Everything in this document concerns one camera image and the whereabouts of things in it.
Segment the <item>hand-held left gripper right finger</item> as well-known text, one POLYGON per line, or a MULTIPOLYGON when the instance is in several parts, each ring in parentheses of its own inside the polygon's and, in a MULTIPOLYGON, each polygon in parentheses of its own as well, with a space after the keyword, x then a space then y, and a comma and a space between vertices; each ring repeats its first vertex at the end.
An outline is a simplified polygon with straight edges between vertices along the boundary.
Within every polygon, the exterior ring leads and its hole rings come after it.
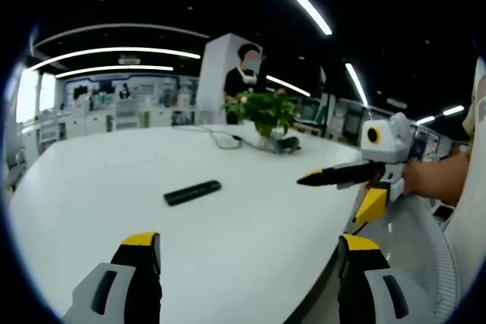
POLYGON ((429 297, 401 269, 391 267, 372 240, 342 234, 337 294, 341 323, 435 323, 429 297))

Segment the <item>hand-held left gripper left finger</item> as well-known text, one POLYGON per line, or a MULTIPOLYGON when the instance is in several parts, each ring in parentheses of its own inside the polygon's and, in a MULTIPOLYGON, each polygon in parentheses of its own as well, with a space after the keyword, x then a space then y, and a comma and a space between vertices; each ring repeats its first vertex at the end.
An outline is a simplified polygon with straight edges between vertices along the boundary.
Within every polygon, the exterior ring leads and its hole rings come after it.
POLYGON ((163 297, 159 233, 125 238, 109 263, 73 290, 63 323, 158 323, 163 297))

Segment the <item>person's right hand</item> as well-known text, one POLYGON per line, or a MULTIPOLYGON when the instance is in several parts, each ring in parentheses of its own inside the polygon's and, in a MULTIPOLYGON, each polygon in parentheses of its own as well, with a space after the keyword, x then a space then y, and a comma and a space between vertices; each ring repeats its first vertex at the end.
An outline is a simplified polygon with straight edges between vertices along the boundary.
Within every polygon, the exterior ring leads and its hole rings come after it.
POLYGON ((428 195, 428 179, 432 164, 430 162, 408 161, 404 165, 402 178, 404 180, 403 193, 415 194, 421 197, 428 195))

